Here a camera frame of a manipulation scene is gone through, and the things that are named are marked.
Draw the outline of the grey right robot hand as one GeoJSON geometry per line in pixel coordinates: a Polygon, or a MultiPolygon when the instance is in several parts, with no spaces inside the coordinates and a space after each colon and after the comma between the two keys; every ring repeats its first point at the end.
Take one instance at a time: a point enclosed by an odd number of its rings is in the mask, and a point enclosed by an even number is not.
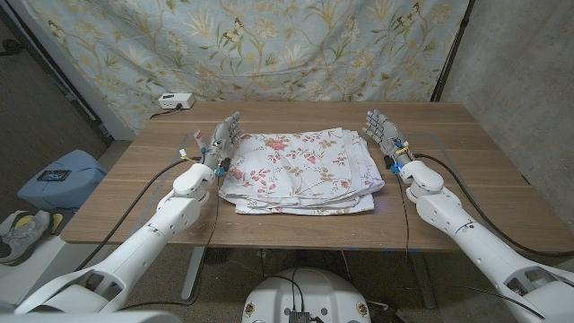
{"type": "Polygon", "coordinates": [[[398,173],[413,161],[409,144],[396,125],[378,109],[369,110],[363,132],[370,137],[384,155],[385,167],[398,173]]]}

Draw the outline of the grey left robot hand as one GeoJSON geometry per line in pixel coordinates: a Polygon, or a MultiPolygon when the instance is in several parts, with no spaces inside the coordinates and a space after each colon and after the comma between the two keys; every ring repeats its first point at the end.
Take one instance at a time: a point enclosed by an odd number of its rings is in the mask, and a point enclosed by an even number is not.
{"type": "Polygon", "coordinates": [[[216,126],[210,144],[204,153],[204,165],[215,170],[221,162],[233,156],[234,150],[243,136],[239,118],[240,113],[236,111],[216,126]]]}

